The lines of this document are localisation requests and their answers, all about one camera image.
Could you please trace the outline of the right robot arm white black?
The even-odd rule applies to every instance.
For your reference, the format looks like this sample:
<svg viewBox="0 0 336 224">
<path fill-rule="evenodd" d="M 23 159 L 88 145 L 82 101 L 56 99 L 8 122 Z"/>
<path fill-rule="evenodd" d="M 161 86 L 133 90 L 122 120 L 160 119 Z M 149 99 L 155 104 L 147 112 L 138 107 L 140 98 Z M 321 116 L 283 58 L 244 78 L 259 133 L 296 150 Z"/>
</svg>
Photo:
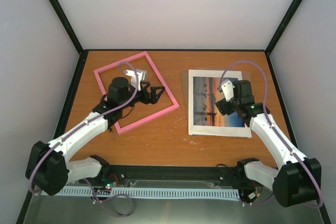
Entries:
<svg viewBox="0 0 336 224">
<path fill-rule="evenodd" d="M 320 200 L 321 165 L 298 150 L 279 128 L 263 103 L 256 103 L 247 80 L 220 83 L 223 99 L 217 101 L 219 112 L 234 112 L 262 140 L 276 162 L 272 168 L 256 158 L 238 162 L 243 176 L 272 191 L 283 207 Z"/>
</svg>

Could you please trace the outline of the pink wooden picture frame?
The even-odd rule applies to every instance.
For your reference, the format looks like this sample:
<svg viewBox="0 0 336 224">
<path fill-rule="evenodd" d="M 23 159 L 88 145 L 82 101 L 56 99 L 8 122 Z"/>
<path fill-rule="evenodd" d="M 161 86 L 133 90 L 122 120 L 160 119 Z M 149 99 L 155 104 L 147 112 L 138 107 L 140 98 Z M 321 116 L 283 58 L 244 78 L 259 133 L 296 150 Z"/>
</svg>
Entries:
<svg viewBox="0 0 336 224">
<path fill-rule="evenodd" d="M 113 63 L 110 63 L 106 66 L 103 66 L 103 67 L 100 67 L 98 69 L 95 69 L 93 71 L 94 75 L 95 75 L 95 78 L 97 80 L 97 83 L 98 83 L 98 86 L 102 92 L 102 94 L 106 94 L 106 90 L 103 86 L 103 83 L 102 83 L 102 80 L 100 78 L 100 73 L 102 72 L 105 72 L 107 70 L 110 70 L 112 68 L 115 68 L 119 65 L 119 63 L 121 63 L 122 61 L 126 61 L 126 62 L 131 62 L 131 61 L 134 61 L 134 60 L 137 60 L 137 59 L 140 59 L 140 58 L 146 58 L 147 62 L 149 63 L 149 65 L 151 66 L 153 72 L 155 73 L 155 76 L 158 78 L 158 80 L 160 81 L 160 83 L 165 87 L 165 92 L 167 93 L 168 97 L 170 98 L 171 102 L 173 103 L 171 106 L 168 106 L 167 108 L 165 109 L 162 109 L 158 112 L 155 112 L 151 115 L 148 115 L 142 119 L 139 119 L 129 125 L 126 125 L 124 127 L 121 127 L 119 125 L 119 123 L 116 123 L 115 124 L 115 129 L 117 131 L 118 134 L 123 134 L 125 132 L 128 132 L 134 128 L 137 128 L 143 124 L 146 124 L 154 119 L 157 119 L 165 114 L 168 114 L 176 109 L 178 109 L 180 107 L 180 105 L 178 104 L 175 96 L 173 95 L 173 93 L 171 92 L 170 88 L 168 87 L 168 85 L 166 84 L 166 82 L 164 81 L 162 75 L 160 74 L 159 70 L 157 69 L 156 65 L 154 64 L 153 60 L 151 59 L 151 57 L 149 56 L 149 54 L 144 51 L 144 52 L 141 52 L 141 53 L 138 53 L 136 55 L 133 55 L 133 56 L 129 56 L 127 58 L 124 58 L 122 60 L 119 60 L 119 61 L 116 61 L 116 62 L 113 62 Z"/>
</svg>

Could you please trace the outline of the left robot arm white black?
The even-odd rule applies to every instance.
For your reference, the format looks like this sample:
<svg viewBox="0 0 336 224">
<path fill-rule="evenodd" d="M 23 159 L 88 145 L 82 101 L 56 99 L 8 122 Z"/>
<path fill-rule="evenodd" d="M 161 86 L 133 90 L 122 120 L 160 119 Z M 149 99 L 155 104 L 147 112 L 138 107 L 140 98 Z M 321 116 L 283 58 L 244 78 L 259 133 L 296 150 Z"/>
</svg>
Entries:
<svg viewBox="0 0 336 224">
<path fill-rule="evenodd" d="M 68 132 L 43 143 L 38 141 L 31 149 L 25 176 L 48 195 L 59 193 L 65 185 L 92 178 L 97 183 L 108 180 L 108 162 L 97 155 L 79 161 L 71 158 L 89 141 L 105 132 L 123 117 L 123 109 L 136 103 L 156 104 L 165 91 L 164 86 L 151 86 L 147 81 L 130 83 L 116 77 L 91 113 Z"/>
</svg>

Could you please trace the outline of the white mat board passepartout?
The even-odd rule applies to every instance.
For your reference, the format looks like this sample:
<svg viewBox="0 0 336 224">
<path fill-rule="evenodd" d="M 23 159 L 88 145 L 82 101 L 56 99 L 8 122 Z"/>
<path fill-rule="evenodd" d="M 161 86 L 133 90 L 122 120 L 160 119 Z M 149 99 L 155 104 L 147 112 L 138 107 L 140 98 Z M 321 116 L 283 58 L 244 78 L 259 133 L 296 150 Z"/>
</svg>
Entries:
<svg viewBox="0 0 336 224">
<path fill-rule="evenodd" d="M 221 70 L 191 69 L 188 71 L 188 134 L 251 138 L 251 130 L 246 124 L 245 127 L 200 126 L 193 124 L 193 77 L 221 78 L 222 73 L 223 71 Z"/>
</svg>

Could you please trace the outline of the sunset lake photo print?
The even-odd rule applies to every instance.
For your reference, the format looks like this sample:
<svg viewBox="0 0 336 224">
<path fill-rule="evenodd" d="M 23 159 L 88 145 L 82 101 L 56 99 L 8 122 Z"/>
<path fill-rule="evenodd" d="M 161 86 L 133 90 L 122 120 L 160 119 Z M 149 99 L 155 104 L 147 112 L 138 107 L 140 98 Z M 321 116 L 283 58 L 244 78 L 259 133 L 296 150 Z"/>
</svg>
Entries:
<svg viewBox="0 0 336 224">
<path fill-rule="evenodd" d="M 221 115 L 215 103 L 224 95 L 218 91 L 219 77 L 193 77 L 193 124 L 200 126 L 245 127 L 234 112 Z"/>
</svg>

